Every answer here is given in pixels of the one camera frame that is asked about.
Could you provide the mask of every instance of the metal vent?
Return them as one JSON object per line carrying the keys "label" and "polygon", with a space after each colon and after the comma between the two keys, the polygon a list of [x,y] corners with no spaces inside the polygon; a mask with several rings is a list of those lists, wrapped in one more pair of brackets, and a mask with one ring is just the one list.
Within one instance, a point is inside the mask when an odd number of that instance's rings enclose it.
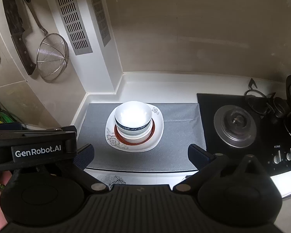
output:
{"label": "metal vent", "polygon": [[110,41],[111,36],[110,36],[110,32],[109,32],[109,28],[108,28],[108,24],[106,20],[104,8],[102,6],[101,0],[91,0],[91,1],[92,1],[94,11],[95,11],[102,42],[104,43],[104,46],[106,46],[108,42]]}
{"label": "metal vent", "polygon": [[93,52],[77,0],[55,0],[75,55]]}

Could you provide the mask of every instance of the metal screw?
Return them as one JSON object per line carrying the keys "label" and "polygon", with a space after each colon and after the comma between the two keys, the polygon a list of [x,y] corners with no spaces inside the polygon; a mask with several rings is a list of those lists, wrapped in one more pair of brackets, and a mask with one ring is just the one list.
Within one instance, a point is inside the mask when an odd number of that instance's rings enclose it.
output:
{"label": "metal screw", "polygon": [[103,183],[95,183],[95,184],[91,185],[91,189],[93,189],[94,191],[102,191],[106,188],[107,188],[107,186]]}
{"label": "metal screw", "polygon": [[176,189],[180,192],[186,192],[191,189],[191,186],[188,184],[179,184],[176,186]]}

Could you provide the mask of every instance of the knife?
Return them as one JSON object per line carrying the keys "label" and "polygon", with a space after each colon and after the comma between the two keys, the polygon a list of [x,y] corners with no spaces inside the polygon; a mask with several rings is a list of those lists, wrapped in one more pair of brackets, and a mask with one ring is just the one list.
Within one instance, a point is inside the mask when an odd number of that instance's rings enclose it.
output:
{"label": "knife", "polygon": [[6,21],[8,22],[11,37],[28,75],[31,75],[36,64],[31,60],[27,47],[23,41],[23,20],[19,15],[15,0],[2,0]]}

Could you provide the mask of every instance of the brown rim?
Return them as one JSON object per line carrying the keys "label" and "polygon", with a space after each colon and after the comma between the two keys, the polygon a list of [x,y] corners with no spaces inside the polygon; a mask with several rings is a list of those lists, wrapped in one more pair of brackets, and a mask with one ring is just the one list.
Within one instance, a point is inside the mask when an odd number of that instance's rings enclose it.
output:
{"label": "brown rim", "polygon": [[114,133],[115,133],[115,136],[116,138],[123,144],[126,144],[126,145],[140,145],[140,144],[143,144],[145,143],[146,141],[148,141],[154,134],[154,130],[155,130],[155,123],[154,123],[154,120],[152,119],[152,122],[153,122],[153,126],[152,126],[152,129],[151,129],[151,134],[150,136],[145,140],[145,141],[142,141],[140,143],[129,143],[127,142],[118,132],[118,129],[116,127],[116,125],[114,126]]}

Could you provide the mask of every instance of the black glass cooktop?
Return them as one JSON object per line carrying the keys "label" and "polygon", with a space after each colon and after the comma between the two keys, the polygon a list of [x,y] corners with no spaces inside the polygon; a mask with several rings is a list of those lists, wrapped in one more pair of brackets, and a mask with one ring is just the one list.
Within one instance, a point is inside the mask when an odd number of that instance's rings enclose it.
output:
{"label": "black glass cooktop", "polygon": [[[270,176],[291,170],[291,136],[283,122],[272,124],[267,117],[255,113],[245,102],[244,96],[198,93],[197,99],[208,152],[220,152],[235,161],[241,160],[246,154],[253,154]],[[249,146],[233,147],[224,142],[216,132],[214,116],[225,105],[241,107],[252,116],[256,125],[256,137]]]}

